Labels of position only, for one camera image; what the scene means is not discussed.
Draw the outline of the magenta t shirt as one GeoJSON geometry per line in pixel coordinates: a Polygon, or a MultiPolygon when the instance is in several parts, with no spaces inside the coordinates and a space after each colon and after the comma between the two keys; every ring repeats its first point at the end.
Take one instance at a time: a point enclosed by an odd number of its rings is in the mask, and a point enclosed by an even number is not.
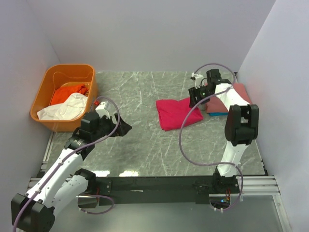
{"type": "Polygon", "coordinates": [[[185,117],[191,110],[189,103],[190,98],[179,101],[172,99],[157,100],[156,108],[161,129],[164,131],[180,129],[185,117]]]}

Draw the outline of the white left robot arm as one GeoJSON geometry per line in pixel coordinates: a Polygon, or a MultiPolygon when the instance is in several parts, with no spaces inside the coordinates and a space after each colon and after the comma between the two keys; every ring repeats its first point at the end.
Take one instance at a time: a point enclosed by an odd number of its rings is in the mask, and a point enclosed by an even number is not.
{"type": "Polygon", "coordinates": [[[94,149],[95,144],[109,137],[125,136],[132,126],[117,119],[89,112],[84,115],[80,126],[65,143],[57,162],[45,173],[40,181],[27,193],[16,194],[11,201],[13,231],[48,232],[56,216],[76,196],[84,193],[95,200],[104,198],[114,207],[114,200],[99,194],[95,173],[77,167],[94,149]]]}

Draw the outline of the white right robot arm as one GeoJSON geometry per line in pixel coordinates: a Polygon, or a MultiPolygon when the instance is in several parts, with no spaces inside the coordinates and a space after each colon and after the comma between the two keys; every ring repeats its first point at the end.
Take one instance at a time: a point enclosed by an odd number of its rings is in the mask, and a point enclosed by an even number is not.
{"type": "Polygon", "coordinates": [[[236,167],[247,147],[258,136],[259,108],[244,100],[234,89],[232,82],[222,79],[218,69],[210,69],[206,77],[192,73],[191,79],[195,86],[188,89],[190,96],[189,107],[193,108],[198,102],[209,96],[218,98],[228,110],[225,124],[227,140],[221,163],[216,166],[213,174],[212,187],[221,192],[235,187],[236,167]]]}

